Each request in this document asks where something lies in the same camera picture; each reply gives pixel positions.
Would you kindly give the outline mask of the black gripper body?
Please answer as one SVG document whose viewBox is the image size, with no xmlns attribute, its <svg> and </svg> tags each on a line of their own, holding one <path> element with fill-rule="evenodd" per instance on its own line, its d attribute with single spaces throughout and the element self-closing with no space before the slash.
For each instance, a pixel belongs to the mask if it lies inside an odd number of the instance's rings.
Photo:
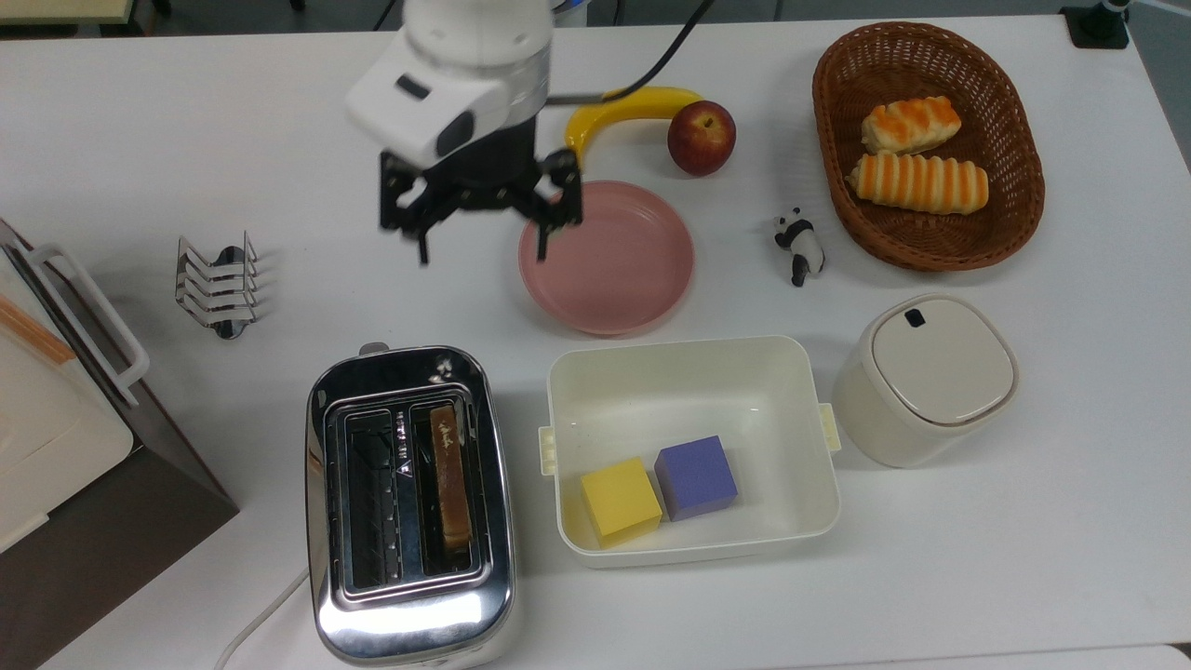
<svg viewBox="0 0 1191 670">
<path fill-rule="evenodd" d="M 422 211 L 453 213 L 455 209 L 507 209 L 537 213 L 549 208 L 536 190 L 542 177 L 536 159 L 535 117 L 472 140 L 438 165 L 428 169 L 422 190 Z"/>
</svg>

